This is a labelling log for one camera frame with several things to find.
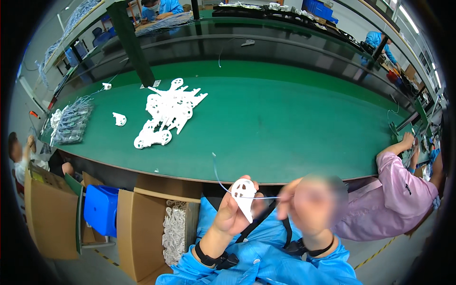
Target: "face mask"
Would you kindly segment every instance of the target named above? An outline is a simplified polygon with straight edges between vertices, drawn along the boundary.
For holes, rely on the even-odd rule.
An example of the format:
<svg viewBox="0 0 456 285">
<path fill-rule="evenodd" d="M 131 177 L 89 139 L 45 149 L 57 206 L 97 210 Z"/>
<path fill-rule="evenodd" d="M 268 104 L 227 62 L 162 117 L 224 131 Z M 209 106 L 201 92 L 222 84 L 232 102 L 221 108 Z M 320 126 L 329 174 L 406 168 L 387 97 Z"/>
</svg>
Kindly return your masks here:
<svg viewBox="0 0 456 285">
<path fill-rule="evenodd" d="M 158 2 L 157 5 L 155 5 L 153 7 L 147 7 L 147 9 L 157 12 L 159 7 L 160 7 L 160 2 Z"/>
</svg>

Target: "ceiling light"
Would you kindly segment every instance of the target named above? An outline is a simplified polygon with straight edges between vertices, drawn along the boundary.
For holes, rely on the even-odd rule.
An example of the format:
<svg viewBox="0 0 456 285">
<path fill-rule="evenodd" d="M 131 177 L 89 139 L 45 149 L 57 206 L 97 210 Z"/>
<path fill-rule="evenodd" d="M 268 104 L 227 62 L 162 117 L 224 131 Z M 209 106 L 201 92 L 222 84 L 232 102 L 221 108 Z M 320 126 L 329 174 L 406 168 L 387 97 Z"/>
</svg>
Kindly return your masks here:
<svg viewBox="0 0 456 285">
<path fill-rule="evenodd" d="M 435 72 L 435 78 L 437 78 L 437 83 L 439 84 L 439 88 L 442 88 L 442 86 L 440 85 L 440 79 L 439 79 L 439 74 L 437 73 L 437 70 L 434 72 Z"/>
<path fill-rule="evenodd" d="M 407 18 L 407 20 L 410 22 L 410 24 L 412 25 L 413 29 L 415 30 L 415 32 L 417 34 L 420 33 L 420 31 L 418 30 L 418 28 L 415 26 L 415 23 L 412 21 L 412 18 L 410 18 L 409 14 L 407 14 L 407 11 L 404 9 L 403 6 L 399 6 L 399 10 L 402 12 L 402 14 Z"/>
</svg>

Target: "blue work uniform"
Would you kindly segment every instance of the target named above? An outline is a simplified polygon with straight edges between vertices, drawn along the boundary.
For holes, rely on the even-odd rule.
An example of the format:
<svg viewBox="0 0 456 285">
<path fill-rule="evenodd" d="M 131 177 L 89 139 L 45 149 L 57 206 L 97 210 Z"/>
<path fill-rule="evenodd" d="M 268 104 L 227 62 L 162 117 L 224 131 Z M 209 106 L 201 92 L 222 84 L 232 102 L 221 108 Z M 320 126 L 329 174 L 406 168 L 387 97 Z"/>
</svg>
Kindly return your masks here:
<svg viewBox="0 0 456 285">
<path fill-rule="evenodd" d="M 201 198 L 197 236 L 202 237 L 212 225 L 217 211 L 205 198 Z M 211 269 L 199 263 L 192 254 L 194 245 L 182 255 L 177 265 L 171 268 L 174 274 L 160 275 L 156 283 L 161 284 L 347 284 L 360 285 L 355 271 L 347 263 L 348 251 L 339 245 L 330 255 L 315 259 L 291 256 L 282 250 L 286 241 L 286 230 L 282 221 L 277 220 L 274 211 L 255 228 L 241 243 L 235 243 L 235 236 L 226 248 L 228 254 L 234 253 L 239 263 L 229 269 Z M 301 232 L 290 220 L 292 240 L 302 237 Z"/>
<path fill-rule="evenodd" d="M 381 36 L 382 36 L 382 33 L 380 33 L 380 32 L 370 31 L 368 33 L 368 35 L 366 36 L 366 43 L 368 43 L 369 45 L 372 45 L 372 46 L 374 46 L 376 48 L 382 42 L 382 37 Z M 391 53 L 391 51 L 389 50 L 388 44 L 386 44 L 383 49 L 385 50 L 385 54 L 389 58 L 389 60 L 391 60 L 391 62 L 393 64 L 396 64 L 397 61 L 394 58 L 394 56 Z"/>
<path fill-rule="evenodd" d="M 174 15 L 183 13 L 184 9 L 182 8 L 182 5 L 179 4 L 179 1 L 177 0 L 160 0 L 160 7 L 158 14 L 153 11 L 149 10 L 147 7 L 143 7 L 142 9 L 142 19 L 147 18 L 149 22 L 152 22 L 155 20 L 155 17 L 157 15 L 163 14 L 163 13 L 168 13 L 172 12 Z"/>
</svg>

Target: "pink jacket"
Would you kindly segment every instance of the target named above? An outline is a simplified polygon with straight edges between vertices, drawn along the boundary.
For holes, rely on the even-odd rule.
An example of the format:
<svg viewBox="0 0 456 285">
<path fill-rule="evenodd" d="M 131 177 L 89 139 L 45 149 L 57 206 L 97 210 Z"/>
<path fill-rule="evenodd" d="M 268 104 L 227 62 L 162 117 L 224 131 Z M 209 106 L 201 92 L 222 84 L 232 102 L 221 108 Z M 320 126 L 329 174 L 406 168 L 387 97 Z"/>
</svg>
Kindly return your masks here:
<svg viewBox="0 0 456 285">
<path fill-rule="evenodd" d="M 438 195 L 434 184 L 413 176 L 392 152 L 380 155 L 377 166 L 377 181 L 349 193 L 347 215 L 332 228 L 339 237 L 369 241 L 403 234 L 418 224 Z"/>
</svg>

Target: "green workbench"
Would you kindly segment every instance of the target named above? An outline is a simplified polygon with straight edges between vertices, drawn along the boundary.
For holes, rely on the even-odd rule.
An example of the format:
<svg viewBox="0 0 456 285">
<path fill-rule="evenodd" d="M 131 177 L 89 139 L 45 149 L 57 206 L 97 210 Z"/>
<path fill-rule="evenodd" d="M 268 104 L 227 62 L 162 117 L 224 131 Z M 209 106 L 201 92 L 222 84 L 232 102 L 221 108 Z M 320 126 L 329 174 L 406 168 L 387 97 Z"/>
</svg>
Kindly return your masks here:
<svg viewBox="0 0 456 285">
<path fill-rule="evenodd" d="M 375 156 L 391 143 L 387 110 L 397 105 L 353 83 L 285 65 L 222 61 L 181 62 L 153 67 L 160 90 L 183 78 L 188 90 L 208 96 L 193 110 L 179 135 L 165 146 L 136 149 L 149 89 L 136 72 L 119 74 L 110 90 L 94 94 L 95 108 L 81 143 L 56 145 L 68 153 L 136 172 L 215 181 L 212 153 L 221 181 L 249 174 L 260 183 L 284 184 L 308 173 L 342 179 L 377 174 Z M 101 81 L 57 101 L 62 109 Z M 112 112 L 127 123 L 115 125 Z M 408 115 L 390 113 L 390 120 Z M 50 132 L 41 137 L 49 143 Z"/>
</svg>

